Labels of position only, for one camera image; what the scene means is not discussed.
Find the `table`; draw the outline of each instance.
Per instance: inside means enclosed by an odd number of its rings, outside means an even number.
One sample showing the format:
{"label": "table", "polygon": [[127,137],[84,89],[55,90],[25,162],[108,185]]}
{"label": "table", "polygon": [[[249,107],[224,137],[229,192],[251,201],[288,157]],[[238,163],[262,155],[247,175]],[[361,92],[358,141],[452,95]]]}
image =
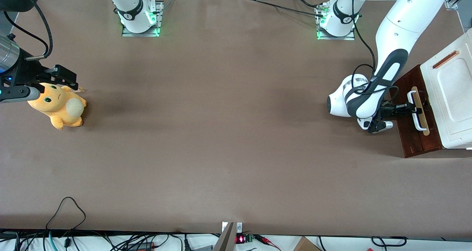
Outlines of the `table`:
{"label": "table", "polygon": [[[81,229],[470,235],[470,158],[403,159],[396,129],[369,135],[327,113],[327,95],[370,62],[360,41],[317,41],[312,17],[251,0],[176,0],[158,38],[122,38],[110,0],[39,5],[54,37],[43,64],[76,72],[89,106],[64,131],[27,103],[0,106],[0,227],[44,228],[72,196]],[[362,8],[373,48],[392,5]],[[46,38],[34,10],[18,24]],[[403,72],[461,34],[442,9]],[[68,202],[51,227],[80,219]]]}

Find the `metal bracket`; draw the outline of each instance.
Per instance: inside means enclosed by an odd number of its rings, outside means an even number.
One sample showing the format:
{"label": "metal bracket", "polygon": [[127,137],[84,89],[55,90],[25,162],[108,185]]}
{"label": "metal bracket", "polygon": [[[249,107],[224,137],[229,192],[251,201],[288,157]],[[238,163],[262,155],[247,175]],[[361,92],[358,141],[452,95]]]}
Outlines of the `metal bracket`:
{"label": "metal bracket", "polygon": [[447,10],[457,10],[458,9],[457,4],[451,5],[449,0],[444,1],[444,6]]}
{"label": "metal bracket", "polygon": [[150,12],[148,13],[148,17],[152,21],[156,21],[156,23],[151,26],[147,31],[142,33],[133,33],[128,31],[128,29],[123,26],[123,30],[121,32],[121,36],[123,37],[159,37],[160,34],[160,26],[162,24],[162,11],[164,10],[164,2],[162,1],[155,1],[155,5],[150,6]]}
{"label": "metal bracket", "polygon": [[239,226],[236,225],[234,222],[223,222],[223,232],[218,238],[218,241],[213,248],[213,251],[234,251],[235,248],[235,239],[237,234],[237,228]]}
{"label": "metal bracket", "polygon": [[[228,225],[228,222],[222,222],[221,231],[224,231],[227,225]],[[236,223],[236,232],[238,234],[241,234],[243,232],[243,223]]]}

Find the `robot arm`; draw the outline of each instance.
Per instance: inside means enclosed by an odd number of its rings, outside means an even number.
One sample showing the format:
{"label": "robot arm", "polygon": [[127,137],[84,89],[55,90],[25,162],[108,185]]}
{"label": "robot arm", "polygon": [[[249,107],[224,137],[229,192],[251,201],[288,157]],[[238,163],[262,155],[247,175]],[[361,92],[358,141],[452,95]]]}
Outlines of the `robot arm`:
{"label": "robot arm", "polygon": [[121,23],[133,33],[142,33],[156,24],[152,20],[156,11],[155,0],[112,0],[117,7]]}
{"label": "robot arm", "polygon": [[63,66],[55,65],[49,69],[41,65],[40,59],[52,51],[49,26],[36,4],[37,0],[0,0],[0,11],[25,12],[33,7],[42,16],[49,35],[49,46],[42,56],[32,56],[14,42],[14,35],[0,34],[0,103],[30,101],[39,98],[44,92],[41,82],[62,84],[78,89],[76,74]]}
{"label": "robot arm", "polygon": [[[130,32],[145,32],[157,22],[153,14],[156,7],[155,0],[112,1],[117,7],[121,22]],[[40,11],[36,2],[37,0],[0,0],[0,11],[26,12],[33,7]],[[60,65],[48,69],[39,62],[51,53],[52,41],[50,47],[46,48],[48,53],[45,52],[43,56],[32,56],[17,45],[14,37],[13,34],[0,35],[0,103],[39,98],[40,93],[44,92],[44,87],[40,85],[42,82],[78,89],[75,73]]]}
{"label": "robot arm", "polygon": [[[393,85],[414,44],[431,23],[444,0],[397,0],[376,33],[379,67],[367,81],[361,74],[348,76],[327,100],[333,115],[353,116],[367,130],[388,88]],[[393,126],[384,122],[378,130]]]}

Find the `yellow plush toy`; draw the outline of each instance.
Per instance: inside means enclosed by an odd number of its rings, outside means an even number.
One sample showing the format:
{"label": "yellow plush toy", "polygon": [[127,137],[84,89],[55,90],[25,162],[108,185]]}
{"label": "yellow plush toy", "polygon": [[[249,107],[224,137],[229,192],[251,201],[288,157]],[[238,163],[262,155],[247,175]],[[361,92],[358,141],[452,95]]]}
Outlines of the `yellow plush toy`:
{"label": "yellow plush toy", "polygon": [[44,113],[51,118],[52,125],[62,130],[68,127],[79,127],[83,124],[82,112],[87,101],[72,92],[72,89],[49,83],[41,83],[44,93],[34,101],[28,101],[32,108]]}

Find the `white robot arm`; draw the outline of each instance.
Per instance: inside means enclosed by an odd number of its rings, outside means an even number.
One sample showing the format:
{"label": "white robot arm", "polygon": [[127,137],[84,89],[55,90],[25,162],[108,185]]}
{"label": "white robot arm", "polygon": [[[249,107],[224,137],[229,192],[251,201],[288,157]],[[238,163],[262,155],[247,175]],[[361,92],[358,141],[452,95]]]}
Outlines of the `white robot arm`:
{"label": "white robot arm", "polygon": [[112,0],[117,7],[121,23],[133,33],[142,33],[156,24],[152,20],[155,0]]}
{"label": "white robot arm", "polygon": [[444,0],[397,0],[376,33],[379,67],[368,80],[354,74],[327,99],[329,113],[356,117],[370,133],[392,128],[389,121],[373,123],[382,100],[406,64],[414,44],[431,23]]}

